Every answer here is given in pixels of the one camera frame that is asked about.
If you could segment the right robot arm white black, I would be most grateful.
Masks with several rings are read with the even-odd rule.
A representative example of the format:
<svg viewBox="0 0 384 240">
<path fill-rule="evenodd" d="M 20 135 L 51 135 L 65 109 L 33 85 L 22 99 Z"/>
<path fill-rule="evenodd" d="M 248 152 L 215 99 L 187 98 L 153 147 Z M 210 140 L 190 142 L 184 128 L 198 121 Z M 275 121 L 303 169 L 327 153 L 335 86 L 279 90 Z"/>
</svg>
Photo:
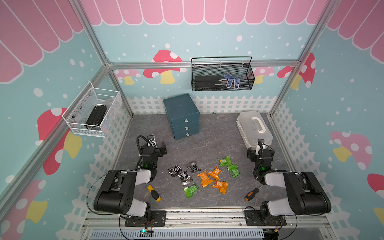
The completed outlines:
<svg viewBox="0 0 384 240">
<path fill-rule="evenodd" d="M 279 200 L 264 201 L 259 210 L 253 210 L 262 225 L 283 226 L 285 216 L 319 216 L 331 212 L 331 201 L 313 172 L 273 170 L 275 151 L 263 140 L 258 140 L 258 147 L 258 150 L 247 149 L 247 158 L 255 163 L 254 178 L 262 186 L 280 187 L 287 194 Z"/>
</svg>

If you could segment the dark teal drawer cabinet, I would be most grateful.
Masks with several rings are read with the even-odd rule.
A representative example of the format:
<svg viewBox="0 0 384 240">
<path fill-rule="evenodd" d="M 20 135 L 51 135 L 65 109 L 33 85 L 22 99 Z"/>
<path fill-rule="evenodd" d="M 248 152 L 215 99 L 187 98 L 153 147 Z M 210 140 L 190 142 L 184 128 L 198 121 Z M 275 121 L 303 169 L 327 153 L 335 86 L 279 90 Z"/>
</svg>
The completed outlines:
<svg viewBox="0 0 384 240">
<path fill-rule="evenodd" d="M 200 132 L 200 112 L 189 94 L 164 99 L 163 103 L 176 141 Z"/>
</svg>

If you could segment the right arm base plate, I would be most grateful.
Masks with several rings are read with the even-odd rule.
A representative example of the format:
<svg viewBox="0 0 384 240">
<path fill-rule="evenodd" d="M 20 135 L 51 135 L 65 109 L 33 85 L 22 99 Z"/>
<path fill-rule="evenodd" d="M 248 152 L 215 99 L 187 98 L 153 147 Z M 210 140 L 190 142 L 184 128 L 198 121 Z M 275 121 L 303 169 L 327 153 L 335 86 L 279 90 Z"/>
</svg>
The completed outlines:
<svg viewBox="0 0 384 240">
<path fill-rule="evenodd" d="M 266 213 L 262 213 L 260 210 L 245 209 L 245 220 L 247 226 L 271 226 L 280 228 L 287 225 L 287 221 L 284 216 L 269 216 Z"/>
</svg>

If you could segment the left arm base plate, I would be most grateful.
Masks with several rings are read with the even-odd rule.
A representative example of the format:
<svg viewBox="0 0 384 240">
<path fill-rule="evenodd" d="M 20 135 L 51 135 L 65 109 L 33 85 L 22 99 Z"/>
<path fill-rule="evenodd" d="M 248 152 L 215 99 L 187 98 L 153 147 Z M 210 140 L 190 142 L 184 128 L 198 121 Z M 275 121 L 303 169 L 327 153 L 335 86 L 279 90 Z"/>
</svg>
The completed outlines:
<svg viewBox="0 0 384 240">
<path fill-rule="evenodd" d="M 125 220 L 125 227 L 164 227 L 166 211 L 151 211 L 143 217 L 128 216 Z"/>
</svg>

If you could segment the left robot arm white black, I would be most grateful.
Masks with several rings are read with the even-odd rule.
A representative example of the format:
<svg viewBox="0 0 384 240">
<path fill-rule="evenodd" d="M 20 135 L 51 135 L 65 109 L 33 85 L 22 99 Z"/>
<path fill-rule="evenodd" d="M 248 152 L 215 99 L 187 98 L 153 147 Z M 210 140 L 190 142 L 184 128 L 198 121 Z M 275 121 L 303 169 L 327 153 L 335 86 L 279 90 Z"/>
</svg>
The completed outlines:
<svg viewBox="0 0 384 240">
<path fill-rule="evenodd" d="M 100 216 L 120 214 L 139 218 L 150 217 L 150 203 L 134 198 L 136 186 L 142 184 L 147 185 L 155 201 L 161 201 L 160 194 L 150 183 L 156 177 L 158 159 L 167 154 L 166 144 L 162 142 L 158 146 L 154 135 L 147 137 L 139 135 L 136 138 L 136 144 L 139 160 L 133 170 L 110 170 L 95 181 L 95 183 L 100 180 L 103 182 L 93 201 L 93 207 L 90 207 L 89 201 L 86 200 L 87 208 L 91 213 Z"/>
</svg>

